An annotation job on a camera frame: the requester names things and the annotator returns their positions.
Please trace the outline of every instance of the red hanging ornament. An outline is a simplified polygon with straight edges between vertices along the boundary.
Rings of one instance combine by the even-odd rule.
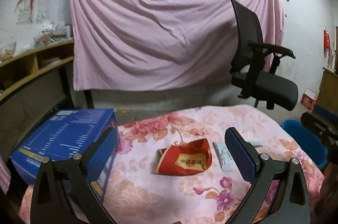
[[[326,29],[324,30],[324,48],[331,49],[330,36],[328,35],[328,32]]]

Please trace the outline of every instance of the pink bedsheet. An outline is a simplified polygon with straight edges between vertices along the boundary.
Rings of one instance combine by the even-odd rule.
[[[0,190],[7,193],[11,182],[11,173],[0,156]]]
[[[237,1],[258,15],[265,42],[280,45],[281,0]],[[71,0],[71,12],[75,90],[165,90],[230,79],[238,42],[230,0]]]
[[[235,127],[245,140],[260,140],[273,159],[300,159],[307,182],[311,209],[318,197],[323,174],[297,143],[271,118],[246,105],[203,107],[166,114],[119,127],[121,142],[110,174],[104,206],[119,224],[225,223],[240,204],[250,184],[238,169],[222,172],[212,147],[213,162],[204,173],[174,177],[154,174],[157,149],[180,141],[207,138],[222,141],[224,132]],[[263,218],[273,198],[273,182],[256,216]],[[20,216],[29,223],[32,188],[22,202]]]

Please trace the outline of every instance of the chair seat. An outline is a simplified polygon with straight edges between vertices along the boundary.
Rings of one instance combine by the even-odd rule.
[[[245,79],[246,73],[233,74],[231,84],[243,88]],[[291,111],[298,101],[298,87],[288,79],[261,71],[251,96],[261,101],[273,102]]]

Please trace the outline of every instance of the purple flower pattern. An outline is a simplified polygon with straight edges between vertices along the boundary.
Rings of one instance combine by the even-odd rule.
[[[221,187],[225,188],[225,189],[229,189],[232,190],[232,179],[231,177],[223,177],[220,181],[219,184],[221,185]]]
[[[298,158],[299,160],[301,160],[302,156],[303,156],[303,151],[301,150],[296,150],[296,151],[293,151],[293,157],[296,157]]]
[[[231,192],[223,190],[218,196],[215,197],[217,203],[217,210],[224,212],[234,204],[234,197],[231,195]]]
[[[268,190],[268,193],[266,194],[266,197],[265,197],[265,202],[267,204],[270,204],[273,200],[273,197],[277,191],[277,187],[278,187],[278,184],[279,184],[279,180],[274,180],[271,182],[271,185],[270,185],[270,188]]]
[[[192,189],[195,191],[195,193],[197,195],[201,195],[201,194],[203,194],[205,192],[204,189],[200,189],[200,188],[196,188],[196,187],[193,187]]]
[[[125,140],[123,138],[122,132],[120,132],[119,135],[120,138],[116,148],[116,152],[118,154],[127,154],[128,152],[131,152],[131,148],[133,148],[131,140]]]

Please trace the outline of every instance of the mesh chair backrest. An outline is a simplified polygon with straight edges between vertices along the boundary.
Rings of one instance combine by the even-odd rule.
[[[235,0],[231,0],[236,16],[238,30],[238,46],[231,62],[230,73],[239,72],[243,67],[250,64],[253,52],[248,42],[263,44],[261,24],[256,13]]]

